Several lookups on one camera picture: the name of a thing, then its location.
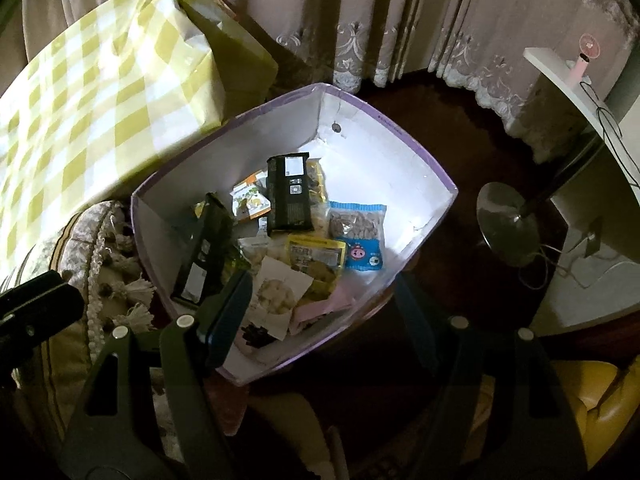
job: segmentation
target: yellow chair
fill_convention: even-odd
[[[580,429],[591,469],[640,406],[640,356],[627,370],[599,361],[553,361]]]

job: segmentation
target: power cord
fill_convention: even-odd
[[[569,254],[571,253],[573,250],[577,249],[580,244],[585,241],[588,240],[588,236],[587,235],[583,235],[582,238],[580,238],[580,240],[578,240],[573,247],[567,249],[566,251],[562,251],[560,249],[557,249],[553,246],[547,245],[547,244],[542,244],[540,246],[540,250],[537,251],[534,254],[534,260],[536,257],[541,257],[544,261],[545,261],[545,277],[542,281],[541,285],[531,285],[530,283],[527,283],[526,280],[524,280],[524,278],[522,277],[522,269],[526,268],[526,267],[522,267],[518,270],[518,279],[520,280],[520,283],[522,283],[524,286],[526,286],[528,289],[530,290],[542,290],[543,288],[545,288],[545,286],[548,283],[548,279],[549,279],[549,266],[553,266],[556,268],[556,270],[559,271],[560,276],[562,276],[563,278],[571,278],[572,280],[574,280],[574,282],[583,290],[586,290],[587,288],[589,288],[590,286],[595,285],[596,283],[598,283],[602,278],[604,278],[605,274],[607,274],[609,271],[615,269],[616,267],[625,265],[625,264],[633,264],[634,266],[637,265],[635,262],[632,261],[624,261],[624,262],[616,262],[615,264],[613,264],[610,267],[607,267],[607,269],[599,276],[596,278],[596,280],[594,280],[592,283],[588,283],[585,284],[583,282],[581,282],[578,277],[572,272],[571,267],[564,267],[560,264],[558,264],[557,262],[553,261],[549,256],[546,255],[544,248],[547,249],[551,249],[552,251],[555,251],[556,253],[559,253],[559,255],[562,254]],[[598,260],[605,260],[605,261],[613,261],[616,258],[618,258],[620,256],[620,253],[616,253],[614,256],[612,257],[606,257],[606,256],[598,256],[597,254],[592,254],[590,256],[590,258],[596,258]]]
[[[593,89],[593,86],[591,86],[586,81],[580,81],[580,87],[582,88],[582,90],[584,90],[585,94],[587,94],[591,102],[596,105],[596,115],[598,117],[598,121],[600,122],[600,126],[602,127],[602,135],[604,136],[604,142],[606,144],[607,141],[609,141],[611,151],[616,156],[616,159],[618,160],[620,167],[624,170],[626,176],[628,176],[628,178],[631,179],[631,182],[629,183],[629,185],[640,189],[640,184],[638,184],[638,181],[631,174],[628,167],[626,167],[625,163],[622,162],[620,155],[616,151],[616,147],[613,145],[613,141],[611,140],[609,130],[605,126],[605,122],[606,122],[609,125],[609,127],[613,130],[613,133],[615,134],[615,136],[618,138],[618,141],[620,142],[620,146],[622,146],[622,149],[625,152],[625,155],[634,165],[634,167],[636,168],[636,171],[640,173],[640,168],[638,168],[638,165],[636,164],[636,162],[633,160],[633,158],[627,151],[624,142],[622,142],[622,129],[620,129],[620,125],[616,121],[616,118],[613,116],[613,114],[608,108],[601,106],[602,101],[598,97],[598,94],[596,93],[596,91]]]
[[[580,81],[580,87],[582,88],[582,90],[584,90],[585,94],[587,94],[587,96],[589,97],[591,102],[593,102],[593,104],[596,105],[596,115],[598,117],[598,121],[600,122],[600,126],[602,128],[602,135],[603,135],[604,143],[606,144],[607,141],[609,141],[610,150],[615,155],[616,159],[618,160],[618,164],[623,169],[624,173],[628,177],[628,180],[631,180],[631,182],[629,182],[629,185],[632,186],[632,187],[636,187],[636,188],[640,189],[640,184],[638,184],[638,181],[631,174],[631,172],[629,171],[629,168],[625,165],[625,163],[622,162],[622,159],[620,158],[620,155],[618,154],[618,151],[616,150],[616,147],[615,147],[615,145],[614,145],[614,143],[613,143],[613,141],[611,139],[611,134],[609,133],[609,129],[611,129],[613,131],[613,134],[618,139],[618,142],[620,143],[620,146],[622,146],[622,150],[624,151],[625,155],[628,157],[628,159],[634,165],[634,167],[636,168],[636,171],[638,172],[638,174],[640,174],[640,168],[638,167],[638,165],[636,164],[636,162],[633,160],[633,158],[631,157],[630,153],[626,149],[626,146],[624,145],[624,142],[622,142],[622,129],[620,128],[620,125],[616,121],[616,118],[613,116],[613,114],[611,113],[611,111],[607,107],[603,106],[604,103],[600,100],[600,98],[598,97],[598,94],[593,89],[593,86],[591,86],[591,84],[587,83],[586,81]],[[613,264],[612,266],[610,266],[607,270],[605,270],[596,280],[594,280],[593,283],[585,285],[580,280],[578,280],[578,278],[574,275],[574,273],[571,272],[570,268],[563,267],[563,266],[559,265],[557,262],[554,262],[551,258],[549,258],[546,255],[546,253],[544,251],[544,248],[547,248],[547,249],[551,249],[552,251],[555,251],[556,253],[559,253],[560,255],[568,254],[568,253],[572,252],[573,250],[575,250],[583,241],[585,241],[587,239],[588,239],[588,236],[587,235],[583,235],[582,238],[580,238],[580,240],[578,240],[578,242],[576,244],[574,244],[573,247],[571,247],[570,249],[568,249],[566,251],[561,251],[560,249],[556,249],[555,247],[552,247],[550,245],[542,244],[541,247],[540,247],[540,250],[538,250],[534,254],[534,260],[535,260],[536,257],[541,257],[545,261],[545,277],[544,277],[544,280],[542,281],[542,284],[538,285],[538,286],[534,286],[534,285],[531,285],[530,283],[527,283],[524,280],[524,278],[522,277],[522,268],[518,270],[518,279],[520,280],[520,283],[522,283],[524,286],[526,286],[530,290],[542,290],[542,288],[544,288],[546,286],[546,284],[548,282],[548,279],[549,279],[549,265],[552,265],[558,271],[560,271],[560,275],[563,278],[566,278],[568,276],[568,277],[572,278],[574,280],[574,282],[577,283],[578,286],[580,286],[580,288],[587,289],[590,286],[595,285],[599,280],[601,280],[604,277],[605,274],[607,274],[610,270],[615,269],[616,267],[619,267],[619,266],[622,266],[622,265],[625,265],[625,264],[637,265],[635,262],[631,262],[631,261],[617,262],[617,263]],[[617,253],[617,254],[615,254],[615,256],[610,257],[610,258],[609,257],[605,257],[605,256],[598,256],[597,254],[592,254],[591,256],[593,258],[597,258],[599,260],[613,261],[617,257],[619,257],[620,254]]]

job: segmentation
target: cartoon pig logo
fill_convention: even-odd
[[[366,256],[367,251],[365,251],[361,245],[356,244],[349,254],[354,260],[361,260]]]

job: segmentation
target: snack package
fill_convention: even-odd
[[[326,300],[344,269],[345,242],[305,235],[289,235],[286,253],[293,270],[300,270],[314,281],[305,294],[309,301]]]
[[[287,261],[286,242],[287,235],[284,234],[268,237],[258,233],[254,237],[238,238],[238,249],[244,259],[250,263],[255,274],[265,256],[281,262]]]
[[[329,202],[329,236],[347,244],[345,267],[382,269],[386,206]]]
[[[330,238],[329,236],[329,205],[324,203],[311,206],[311,223],[314,226],[313,236]]]
[[[225,265],[222,268],[221,280],[222,284],[226,285],[236,270],[248,270],[251,271],[251,264],[247,259],[242,256],[238,248],[234,245],[230,245],[225,255]]]
[[[309,186],[306,175],[308,153],[289,153],[267,160],[267,196],[271,210],[267,232],[312,231]]]
[[[248,176],[231,191],[231,210],[236,221],[258,218],[271,210],[271,203],[265,196],[267,172],[258,171]]]
[[[324,173],[320,166],[319,158],[308,158],[306,160],[306,177],[309,182],[309,202],[311,207],[315,204],[325,203],[326,188],[324,187]]]
[[[293,308],[313,280],[304,272],[265,256],[254,279],[254,294],[245,315],[248,324],[244,331],[252,330],[248,328],[251,324],[266,329],[268,335],[282,341],[287,335]]]
[[[233,220],[213,194],[207,193],[193,226],[172,299],[190,307],[222,290],[222,270],[231,244]]]

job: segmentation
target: embroidered curtain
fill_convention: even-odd
[[[107,0],[23,0],[0,38],[0,92],[25,63]],[[226,0],[280,65],[275,93],[320,80],[355,92],[401,75],[422,0]]]
[[[575,60],[580,36],[594,35],[602,53],[586,74],[605,98],[640,30],[629,0],[448,0],[439,19],[440,32],[425,46],[429,70],[474,91],[507,133],[532,147],[537,162],[563,153],[586,121],[523,50],[546,46]]]

